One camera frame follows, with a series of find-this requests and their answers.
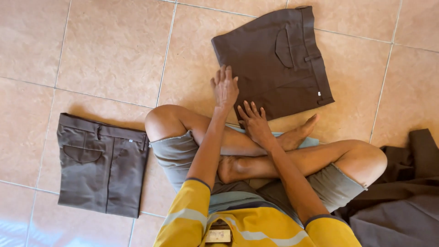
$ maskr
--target label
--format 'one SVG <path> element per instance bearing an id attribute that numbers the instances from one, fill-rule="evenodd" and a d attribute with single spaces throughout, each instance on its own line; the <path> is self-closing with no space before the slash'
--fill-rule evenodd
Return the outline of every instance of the label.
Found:
<path id="1" fill-rule="evenodd" d="M 229 243 L 231 241 L 230 230 L 209 230 L 206 243 Z"/>

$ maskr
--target belt loop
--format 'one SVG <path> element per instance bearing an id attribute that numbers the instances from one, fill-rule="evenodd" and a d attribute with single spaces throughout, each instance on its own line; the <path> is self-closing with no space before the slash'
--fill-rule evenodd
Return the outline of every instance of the belt loop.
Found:
<path id="1" fill-rule="evenodd" d="M 142 151 L 145 150 L 145 142 L 146 142 L 146 133 L 143 135 L 143 141 L 142 141 L 141 149 L 140 149 L 140 150 L 142 150 Z"/>
<path id="2" fill-rule="evenodd" d="M 97 140 L 101 139 L 101 134 L 99 133 L 101 131 L 101 129 L 102 129 L 102 125 L 100 125 L 100 124 L 96 127 L 96 129 L 94 129 L 94 137 Z"/>

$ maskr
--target waistband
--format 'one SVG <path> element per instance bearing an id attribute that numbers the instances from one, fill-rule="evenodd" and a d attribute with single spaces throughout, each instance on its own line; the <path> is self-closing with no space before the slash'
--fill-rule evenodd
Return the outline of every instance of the waistband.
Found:
<path id="1" fill-rule="evenodd" d="M 145 144 L 148 145 L 149 142 L 148 136 L 144 131 L 122 128 L 107 123 L 74 116 L 68 113 L 59 114 L 58 123 L 63 126 L 72 127 L 83 131 L 94 132 L 96 136 L 106 135 L 141 142 L 143 143 L 142 150 L 144 150 Z"/>
<path id="2" fill-rule="evenodd" d="M 312 6 L 300 6 L 296 8 L 302 12 L 303 21 L 303 39 L 308 57 L 305 61 L 311 62 L 317 85 L 320 92 L 319 105 L 326 105 L 334 102 L 331 89 L 329 88 L 328 78 L 326 76 L 325 64 L 323 63 L 322 54 L 316 44 L 316 36 L 314 34 L 314 15 Z"/>

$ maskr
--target tile floor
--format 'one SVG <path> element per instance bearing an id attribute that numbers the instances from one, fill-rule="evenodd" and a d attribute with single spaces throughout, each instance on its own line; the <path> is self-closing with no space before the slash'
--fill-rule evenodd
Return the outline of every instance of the tile floor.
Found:
<path id="1" fill-rule="evenodd" d="M 144 129 L 154 107 L 210 116 L 218 68 L 210 39 L 262 14 L 313 5 L 335 103 L 312 137 L 404 146 L 428 127 L 439 144 L 439 1 L 3 0 L 0 8 L 0 246 L 151 246 L 175 193 L 150 156 L 139 219 L 57 205 L 58 115 Z M 236 123 L 233 112 L 228 122 Z"/>

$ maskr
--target leg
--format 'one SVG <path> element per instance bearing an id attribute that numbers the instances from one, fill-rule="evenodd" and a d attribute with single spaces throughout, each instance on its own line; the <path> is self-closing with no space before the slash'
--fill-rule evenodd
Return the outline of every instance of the leg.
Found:
<path id="1" fill-rule="evenodd" d="M 296 149 L 312 132 L 318 116 L 304 125 L 278 137 L 285 150 Z M 192 130 L 192 136 L 200 145 L 206 134 L 210 118 L 196 114 L 182 106 L 162 105 L 150 111 L 145 120 L 145 129 L 151 142 L 181 136 Z M 222 155 L 261 156 L 266 155 L 259 145 L 247 135 L 226 127 L 221 147 Z"/>
<path id="2" fill-rule="evenodd" d="M 334 163 L 346 176 L 367 187 L 385 170 L 387 159 L 377 147 L 358 140 L 346 140 L 287 152 L 291 161 L 309 176 Z M 233 182 L 250 178 L 278 178 L 266 157 L 228 157 L 218 167 L 219 178 Z"/>

